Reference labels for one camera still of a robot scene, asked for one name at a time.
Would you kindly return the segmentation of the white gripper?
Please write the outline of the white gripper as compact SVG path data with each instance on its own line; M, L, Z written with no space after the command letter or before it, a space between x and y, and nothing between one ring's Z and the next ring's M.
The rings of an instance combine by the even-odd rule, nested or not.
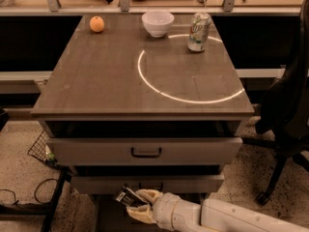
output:
M159 228L168 231L177 231L178 227L174 218L174 210L181 200L176 194L162 192L156 189L139 189L137 195L153 204L139 207L127 207L126 211L131 218L146 224L157 224Z

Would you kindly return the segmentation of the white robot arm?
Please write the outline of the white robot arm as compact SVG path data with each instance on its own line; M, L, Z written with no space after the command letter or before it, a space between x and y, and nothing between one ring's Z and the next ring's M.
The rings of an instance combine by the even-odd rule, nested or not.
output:
M308 228L254 212L218 199L196 204L178 195L140 189L139 206L127 206L134 219L177 232L309 232Z

